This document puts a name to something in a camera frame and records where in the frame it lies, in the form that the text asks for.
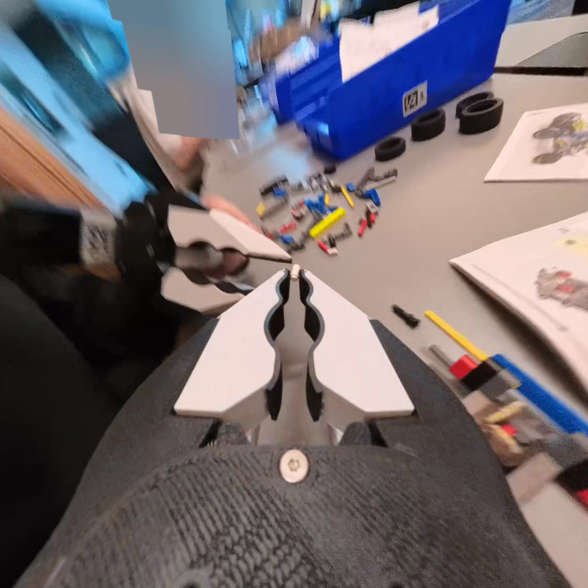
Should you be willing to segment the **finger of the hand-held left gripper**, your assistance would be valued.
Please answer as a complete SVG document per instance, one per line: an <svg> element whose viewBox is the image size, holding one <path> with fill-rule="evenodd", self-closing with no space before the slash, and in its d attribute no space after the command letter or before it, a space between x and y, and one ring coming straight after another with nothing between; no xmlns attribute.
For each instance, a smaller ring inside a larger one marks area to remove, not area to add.
<svg viewBox="0 0 588 588"><path fill-rule="evenodd" d="M160 294L170 302L202 315L218 316L255 289L245 283L219 280L197 270L168 269L161 279Z"/></svg>
<svg viewBox="0 0 588 588"><path fill-rule="evenodd" d="M274 241L221 210L171 205L167 227L175 245L183 249L205 244L217 251L237 251L247 258L292 261L290 254Z"/></svg>

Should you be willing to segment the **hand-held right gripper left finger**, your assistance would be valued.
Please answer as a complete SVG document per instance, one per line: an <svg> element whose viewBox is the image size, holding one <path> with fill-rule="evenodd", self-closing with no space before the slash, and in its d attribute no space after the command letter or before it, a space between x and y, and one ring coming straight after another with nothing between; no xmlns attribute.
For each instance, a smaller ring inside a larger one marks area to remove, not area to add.
<svg viewBox="0 0 588 588"><path fill-rule="evenodd" d="M261 423L277 420L283 376L276 340L285 327L290 271L280 270L217 319L173 407L179 417L238 424L259 443Z"/></svg>

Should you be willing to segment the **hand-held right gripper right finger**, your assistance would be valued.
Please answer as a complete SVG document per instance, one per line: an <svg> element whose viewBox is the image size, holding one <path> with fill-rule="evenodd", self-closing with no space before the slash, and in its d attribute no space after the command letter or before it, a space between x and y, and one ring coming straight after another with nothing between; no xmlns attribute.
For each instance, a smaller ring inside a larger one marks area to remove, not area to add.
<svg viewBox="0 0 588 588"><path fill-rule="evenodd" d="M311 271L299 272L307 354L306 402L337 445L353 423L415 415L415 404L370 317Z"/></svg>

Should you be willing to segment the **partly built toy car chassis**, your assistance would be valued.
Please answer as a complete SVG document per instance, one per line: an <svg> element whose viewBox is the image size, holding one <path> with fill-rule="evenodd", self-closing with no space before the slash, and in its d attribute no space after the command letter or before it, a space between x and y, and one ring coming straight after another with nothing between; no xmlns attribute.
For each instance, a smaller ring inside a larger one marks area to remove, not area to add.
<svg viewBox="0 0 588 588"><path fill-rule="evenodd" d="M587 419L503 355L489 355L433 311L424 316L465 354L429 352L460 385L462 404L509 476L517 501L551 483L587 510Z"/></svg>

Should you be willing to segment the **person's left hand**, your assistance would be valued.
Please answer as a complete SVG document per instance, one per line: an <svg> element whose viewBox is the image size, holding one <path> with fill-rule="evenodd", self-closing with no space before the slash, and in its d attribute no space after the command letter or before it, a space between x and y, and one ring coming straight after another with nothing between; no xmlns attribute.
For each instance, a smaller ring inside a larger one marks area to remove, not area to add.
<svg viewBox="0 0 588 588"><path fill-rule="evenodd" d="M224 197L215 194L207 194L200 197L203 206L210 210L219 210L228 214L244 224L248 225L254 231L260 232L258 227L249 219L249 217L242 212L236 205L228 201Z"/></svg>

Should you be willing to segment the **pile of loose building pieces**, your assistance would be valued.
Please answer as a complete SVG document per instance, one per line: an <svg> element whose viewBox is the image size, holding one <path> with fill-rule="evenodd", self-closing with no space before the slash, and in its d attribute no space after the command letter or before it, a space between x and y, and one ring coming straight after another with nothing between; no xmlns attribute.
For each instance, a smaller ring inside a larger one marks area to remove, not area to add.
<svg viewBox="0 0 588 588"><path fill-rule="evenodd" d="M299 182L283 175L263 185L255 209L262 234L290 254L315 243L329 256L338 254L342 241L363 238L380 215L379 188L394 183L398 170L377 173L371 167L356 183L337 182L332 171L329 168Z"/></svg>

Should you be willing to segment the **person's black clothed torso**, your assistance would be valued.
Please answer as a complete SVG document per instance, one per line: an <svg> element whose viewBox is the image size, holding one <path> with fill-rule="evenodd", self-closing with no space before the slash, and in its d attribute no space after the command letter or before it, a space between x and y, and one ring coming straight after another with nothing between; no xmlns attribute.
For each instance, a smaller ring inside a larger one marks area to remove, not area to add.
<svg viewBox="0 0 588 588"><path fill-rule="evenodd" d="M130 489L217 433L173 406L212 334L94 274L1 274L1 587L55 561Z"/></svg>

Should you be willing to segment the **black toy tyre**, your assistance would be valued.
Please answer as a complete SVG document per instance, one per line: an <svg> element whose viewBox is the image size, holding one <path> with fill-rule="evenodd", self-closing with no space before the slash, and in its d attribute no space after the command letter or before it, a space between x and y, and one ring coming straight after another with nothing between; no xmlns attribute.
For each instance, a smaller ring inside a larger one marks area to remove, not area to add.
<svg viewBox="0 0 588 588"><path fill-rule="evenodd" d="M459 116L459 133L477 135L496 128L502 120L503 108L501 98L479 100L466 106Z"/></svg>
<svg viewBox="0 0 588 588"><path fill-rule="evenodd" d="M391 136L379 142L374 148L375 161L388 162L401 157L406 151L406 139Z"/></svg>
<svg viewBox="0 0 588 588"><path fill-rule="evenodd" d="M470 94L470 95L464 97L456 104L455 117L460 118L463 110L465 108L467 108L468 106L476 104L481 101L492 99L492 98L494 98L494 96L495 95L493 92L485 91L485 92L477 92L477 93Z"/></svg>
<svg viewBox="0 0 588 588"><path fill-rule="evenodd" d="M446 113L440 107L415 118L410 125L413 142L429 141L445 131Z"/></svg>

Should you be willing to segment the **open instruction book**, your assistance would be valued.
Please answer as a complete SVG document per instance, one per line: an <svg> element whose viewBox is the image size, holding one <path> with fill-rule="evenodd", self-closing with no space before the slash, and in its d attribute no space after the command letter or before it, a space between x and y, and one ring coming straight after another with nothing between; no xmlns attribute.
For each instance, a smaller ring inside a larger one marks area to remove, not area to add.
<svg viewBox="0 0 588 588"><path fill-rule="evenodd" d="M587 392L587 213L503 239L451 265L522 320ZM518 393L555 426L546 446L557 479L587 509L587 418L504 355L496 364L520 382Z"/></svg>

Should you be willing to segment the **blue bin with white papers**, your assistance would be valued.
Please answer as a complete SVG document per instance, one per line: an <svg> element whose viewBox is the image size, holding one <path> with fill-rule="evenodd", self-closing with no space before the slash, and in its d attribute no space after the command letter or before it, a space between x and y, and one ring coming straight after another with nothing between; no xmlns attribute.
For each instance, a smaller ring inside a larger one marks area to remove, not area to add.
<svg viewBox="0 0 588 588"><path fill-rule="evenodd" d="M315 151L343 160L487 81L511 2L419 3L421 10L439 5L437 26L345 83L340 20L321 25L305 63L262 81L277 123L295 122ZM371 24L387 10L389 2L366 2L352 20Z"/></svg>

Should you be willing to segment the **white paper sheets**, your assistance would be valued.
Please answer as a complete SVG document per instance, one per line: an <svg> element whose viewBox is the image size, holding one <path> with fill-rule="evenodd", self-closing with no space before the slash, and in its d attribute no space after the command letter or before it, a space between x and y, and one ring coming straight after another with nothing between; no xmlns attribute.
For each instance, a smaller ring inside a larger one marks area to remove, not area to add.
<svg viewBox="0 0 588 588"><path fill-rule="evenodd" d="M356 77L439 23L439 5L421 10L419 2L379 12L374 21L339 22L339 59L342 83Z"/></svg>

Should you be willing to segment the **small instruction booklet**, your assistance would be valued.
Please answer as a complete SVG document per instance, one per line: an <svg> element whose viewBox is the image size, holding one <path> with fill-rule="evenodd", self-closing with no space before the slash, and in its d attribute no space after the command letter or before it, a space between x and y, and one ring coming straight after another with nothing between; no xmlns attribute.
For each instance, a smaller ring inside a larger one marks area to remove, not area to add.
<svg viewBox="0 0 588 588"><path fill-rule="evenodd" d="M485 183L587 180L587 103L522 115Z"/></svg>

